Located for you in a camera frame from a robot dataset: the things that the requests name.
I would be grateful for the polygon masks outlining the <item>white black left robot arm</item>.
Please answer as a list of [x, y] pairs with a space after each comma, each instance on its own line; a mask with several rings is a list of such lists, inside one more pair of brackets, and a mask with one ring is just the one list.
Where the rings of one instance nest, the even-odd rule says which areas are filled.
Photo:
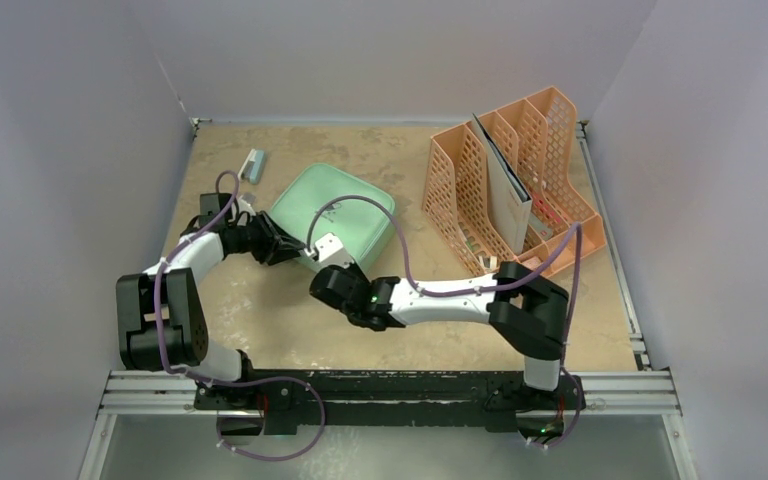
[[198, 285], [230, 255], [249, 254], [262, 265], [298, 258], [305, 245], [264, 211], [244, 211], [229, 193], [207, 193], [178, 244], [141, 273], [115, 285], [118, 341], [128, 370], [189, 375], [219, 385], [232, 408], [257, 399], [247, 355], [211, 340]]

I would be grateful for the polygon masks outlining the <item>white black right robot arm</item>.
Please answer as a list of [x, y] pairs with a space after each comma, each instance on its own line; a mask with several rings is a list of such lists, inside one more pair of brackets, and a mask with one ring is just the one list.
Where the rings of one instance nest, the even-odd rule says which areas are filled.
[[464, 280], [420, 282], [395, 276], [370, 280], [356, 264], [322, 268], [310, 295], [373, 331], [429, 322], [467, 322], [492, 327], [524, 357], [521, 392], [544, 407], [561, 391], [560, 377], [570, 294], [516, 262], [495, 273]]

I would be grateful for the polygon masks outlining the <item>mint green case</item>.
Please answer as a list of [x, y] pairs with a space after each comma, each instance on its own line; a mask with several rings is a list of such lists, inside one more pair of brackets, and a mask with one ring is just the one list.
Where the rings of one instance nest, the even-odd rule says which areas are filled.
[[[270, 217], [295, 238], [304, 241], [319, 208], [345, 195], [372, 199], [395, 213], [393, 197], [378, 187], [333, 166], [315, 163], [305, 170], [278, 197]], [[392, 238], [394, 227], [377, 207], [361, 200], [344, 200], [330, 205], [318, 219], [313, 239], [335, 234], [348, 252], [367, 270]]]

